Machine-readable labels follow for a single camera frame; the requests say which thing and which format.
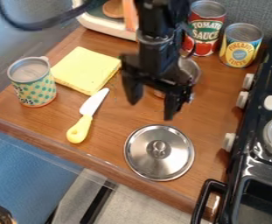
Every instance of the wooden countertop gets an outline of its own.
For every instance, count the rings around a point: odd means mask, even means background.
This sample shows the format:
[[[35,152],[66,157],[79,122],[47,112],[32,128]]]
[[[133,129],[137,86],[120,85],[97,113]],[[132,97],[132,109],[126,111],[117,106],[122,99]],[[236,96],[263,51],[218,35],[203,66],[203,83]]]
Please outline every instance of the wooden countertop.
[[[76,46],[114,57],[137,49],[135,42],[80,27],[47,54],[52,66]],[[257,65],[247,69],[225,66],[217,54],[194,60],[203,72],[194,88],[196,97],[192,104],[183,106],[173,121],[164,122],[163,101],[149,88],[137,105],[129,105],[118,73],[108,82],[110,93],[94,115],[92,127],[83,143],[69,143],[66,131],[80,118],[79,108],[87,96],[60,85],[57,98],[43,108],[22,106],[12,86],[8,86],[0,93],[0,130],[191,212],[206,179],[225,180],[228,154],[221,149],[221,143],[226,132],[235,132],[241,119],[241,110],[235,107],[235,103],[244,76],[257,68]],[[124,160],[123,145],[129,134],[155,123],[177,127],[194,144],[195,161],[181,178],[152,182],[137,176]]]

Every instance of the yellow knife handle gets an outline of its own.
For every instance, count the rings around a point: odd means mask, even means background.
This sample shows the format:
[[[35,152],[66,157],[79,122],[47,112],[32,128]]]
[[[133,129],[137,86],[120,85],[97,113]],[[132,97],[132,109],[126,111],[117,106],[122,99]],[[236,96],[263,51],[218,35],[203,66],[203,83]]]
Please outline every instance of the yellow knife handle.
[[[79,144],[87,136],[90,125],[92,122],[92,116],[84,115],[73,127],[71,127],[67,133],[67,140],[72,144]]]

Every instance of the yellow sponge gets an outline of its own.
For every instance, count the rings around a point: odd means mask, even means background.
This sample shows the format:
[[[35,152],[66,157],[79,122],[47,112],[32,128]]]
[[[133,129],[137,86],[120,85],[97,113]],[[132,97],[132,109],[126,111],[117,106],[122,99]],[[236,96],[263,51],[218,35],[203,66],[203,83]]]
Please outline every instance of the yellow sponge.
[[[56,82],[85,95],[98,92],[121,66],[119,59],[76,47],[52,68]]]

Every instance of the polka dot can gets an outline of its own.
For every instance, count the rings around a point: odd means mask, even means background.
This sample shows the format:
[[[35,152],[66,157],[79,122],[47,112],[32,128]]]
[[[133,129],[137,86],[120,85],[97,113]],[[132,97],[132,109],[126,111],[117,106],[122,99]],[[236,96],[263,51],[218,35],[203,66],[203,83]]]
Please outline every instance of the polka dot can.
[[[19,101],[30,108],[43,107],[57,94],[47,57],[30,57],[14,62],[8,76]]]

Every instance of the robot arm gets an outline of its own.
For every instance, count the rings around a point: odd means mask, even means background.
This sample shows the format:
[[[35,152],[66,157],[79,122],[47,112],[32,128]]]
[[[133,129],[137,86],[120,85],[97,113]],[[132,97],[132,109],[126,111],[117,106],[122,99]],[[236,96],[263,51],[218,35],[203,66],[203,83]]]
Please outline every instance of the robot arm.
[[[20,30],[40,31],[78,17],[86,11],[89,4],[90,0],[87,0],[82,6],[56,17],[24,24],[14,21],[6,13],[0,0],[0,14],[7,23]],[[189,5],[189,0],[136,0],[139,53],[121,56],[122,81],[129,102],[136,104],[142,98],[143,85],[163,91],[164,120],[172,119],[183,103],[192,99],[193,81],[178,66],[184,31],[188,32],[185,21]]]

